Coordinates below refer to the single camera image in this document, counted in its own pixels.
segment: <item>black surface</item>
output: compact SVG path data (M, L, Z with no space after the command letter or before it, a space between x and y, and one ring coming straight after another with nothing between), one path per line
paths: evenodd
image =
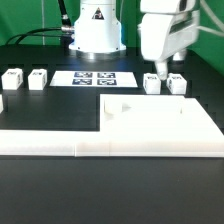
M24 69L25 78L34 68L48 69L50 77L55 70L130 71L139 84L134 89L48 87L40 93L29 92L25 79L19 91L4 92L7 111L0 115L0 128L7 129L97 130L99 94L144 94L143 73L154 69L136 49L129 49L126 58L95 64L59 47L9 46L0 52L1 74L15 67ZM224 77L194 52L169 69L187 79L186 97L197 98L223 130ZM169 94L164 83L162 94ZM223 222L222 158L0 157L3 224Z
M66 48L58 46L2 46L0 53L0 75L8 68L24 71L24 85L19 91L3 91L6 110L0 115L0 129L98 131L99 95L145 94L143 74L155 72L153 64L144 61L136 48L128 48L126 57L98 62L75 58ZM44 92L30 92L27 88L27 77L37 68L48 70ZM138 88L49 87L57 70L134 72ZM224 132L224 77L192 51L184 63L169 63L169 72L183 75L188 81L185 97L196 98ZM170 94L165 83L161 94Z
M0 223L223 224L223 159L0 161Z

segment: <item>small white block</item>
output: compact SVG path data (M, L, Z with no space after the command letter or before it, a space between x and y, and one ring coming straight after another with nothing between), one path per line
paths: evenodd
M43 90L47 83L47 70L34 69L28 77L30 90Z
M3 109L2 95L0 94L0 113L3 111Z
M160 94L161 80L159 79L157 74L144 74L143 85L146 94Z
M170 73L166 86L172 94L186 94L187 81L180 74Z
M2 88L16 90L23 83L23 70L20 68L8 69L2 75Z

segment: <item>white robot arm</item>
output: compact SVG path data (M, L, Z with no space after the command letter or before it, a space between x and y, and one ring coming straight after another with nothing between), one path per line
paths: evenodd
M141 0L145 13L139 26L141 52L154 61L161 80L167 79L167 58L198 38L198 0Z
M87 59L110 59L125 53L116 0L81 0L75 41L69 48Z

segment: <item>black cable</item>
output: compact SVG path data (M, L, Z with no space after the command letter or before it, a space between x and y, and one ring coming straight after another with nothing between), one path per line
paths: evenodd
M5 43L5 45L9 45L11 40L13 40L17 37L22 37L22 36L25 36L24 38L29 37L29 36L31 36L31 37L32 36L34 36L34 37L62 37L62 36L67 37L68 36L68 37L70 37L70 35L64 35L64 34L63 35L48 35L48 34L28 34L28 33L26 33L26 34L18 34L18 35L11 37L10 39L8 39L8 41Z
M58 0L59 8L61 11L61 21L63 26L71 26L71 20L68 17L64 0Z
M55 30L61 30L61 27L50 27L50 28L40 28L31 30L26 34L34 34L34 33L40 33L40 32L47 32L47 31L55 31ZM24 38L26 38L26 34L20 35L21 37L15 42L15 44L19 44Z

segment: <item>white paper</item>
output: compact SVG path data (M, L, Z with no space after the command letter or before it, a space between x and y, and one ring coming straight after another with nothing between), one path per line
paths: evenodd
M50 86L138 87L132 72L56 71Z

